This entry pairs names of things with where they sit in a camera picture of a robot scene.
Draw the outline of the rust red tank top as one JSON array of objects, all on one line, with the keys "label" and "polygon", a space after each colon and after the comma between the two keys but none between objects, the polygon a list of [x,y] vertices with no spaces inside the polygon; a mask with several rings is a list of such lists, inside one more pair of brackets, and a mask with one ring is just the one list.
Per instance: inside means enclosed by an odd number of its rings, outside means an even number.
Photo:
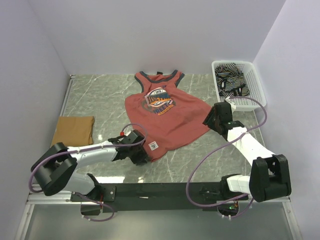
[{"label": "rust red tank top", "polygon": [[178,70],[169,75],[137,72],[134,78],[141,92],[125,99],[130,122],[135,129],[147,132],[143,147],[152,162],[209,131],[203,122],[211,106],[178,88],[184,76]]}]

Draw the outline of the tan ribbed tank top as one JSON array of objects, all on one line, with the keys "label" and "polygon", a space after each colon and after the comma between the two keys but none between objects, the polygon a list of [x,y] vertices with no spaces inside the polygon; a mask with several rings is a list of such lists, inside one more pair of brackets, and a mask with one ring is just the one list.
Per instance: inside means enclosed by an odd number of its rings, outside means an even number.
[{"label": "tan ribbed tank top", "polygon": [[93,116],[60,116],[51,146],[63,143],[66,147],[83,147],[93,144]]}]

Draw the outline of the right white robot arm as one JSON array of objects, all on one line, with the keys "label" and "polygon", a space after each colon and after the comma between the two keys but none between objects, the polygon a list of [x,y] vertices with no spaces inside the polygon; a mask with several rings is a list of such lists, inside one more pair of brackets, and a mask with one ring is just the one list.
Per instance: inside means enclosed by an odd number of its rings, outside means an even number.
[{"label": "right white robot arm", "polygon": [[230,200],[237,193],[251,195],[258,203],[287,197],[292,193],[289,162],[260,144],[249,130],[233,119],[235,105],[215,103],[203,124],[232,144],[251,166],[249,175],[231,174],[221,178],[219,193]]}]

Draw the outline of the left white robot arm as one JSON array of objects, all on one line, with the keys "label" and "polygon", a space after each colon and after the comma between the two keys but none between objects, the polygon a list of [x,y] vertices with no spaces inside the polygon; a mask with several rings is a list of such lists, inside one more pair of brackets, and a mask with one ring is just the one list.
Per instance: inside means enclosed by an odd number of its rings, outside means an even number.
[{"label": "left white robot arm", "polygon": [[102,184],[91,173],[77,173],[85,166],[114,162],[129,158],[136,166],[150,161],[143,147],[145,136],[138,130],[93,145],[67,147],[62,142],[54,144],[31,167],[31,179],[40,185],[41,192],[53,196],[60,191],[70,191],[94,201],[105,194]]}]

